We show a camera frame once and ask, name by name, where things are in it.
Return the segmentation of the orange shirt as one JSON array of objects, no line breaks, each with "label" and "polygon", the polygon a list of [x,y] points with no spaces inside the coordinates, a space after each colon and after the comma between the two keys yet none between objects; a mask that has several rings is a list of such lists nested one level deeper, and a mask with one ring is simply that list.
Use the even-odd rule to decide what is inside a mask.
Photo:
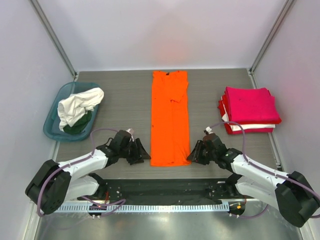
[{"label": "orange shirt", "polygon": [[154,71],[151,87],[150,165],[190,165],[188,73]]}]

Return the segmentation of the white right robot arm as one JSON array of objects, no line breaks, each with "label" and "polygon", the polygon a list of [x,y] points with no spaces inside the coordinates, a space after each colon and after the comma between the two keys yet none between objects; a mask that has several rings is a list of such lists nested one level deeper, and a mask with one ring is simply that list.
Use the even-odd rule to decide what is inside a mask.
[{"label": "white right robot arm", "polygon": [[301,173],[286,173],[263,165],[240,150],[227,148],[214,133],[198,140],[187,160],[202,165],[215,162],[231,172],[225,180],[229,197],[258,199],[278,210],[295,227],[301,228],[320,207],[319,197]]}]

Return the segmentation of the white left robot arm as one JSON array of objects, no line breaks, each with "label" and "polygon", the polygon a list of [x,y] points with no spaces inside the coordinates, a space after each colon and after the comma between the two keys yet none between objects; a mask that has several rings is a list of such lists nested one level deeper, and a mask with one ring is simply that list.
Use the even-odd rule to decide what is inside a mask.
[{"label": "white left robot arm", "polygon": [[107,182],[97,175],[126,159],[130,165],[151,159],[132,129],[116,131],[105,144],[96,146],[83,156],[72,160],[45,161],[25,190],[25,194],[37,206],[39,217],[54,213],[65,201],[92,198],[100,200],[107,195]]}]

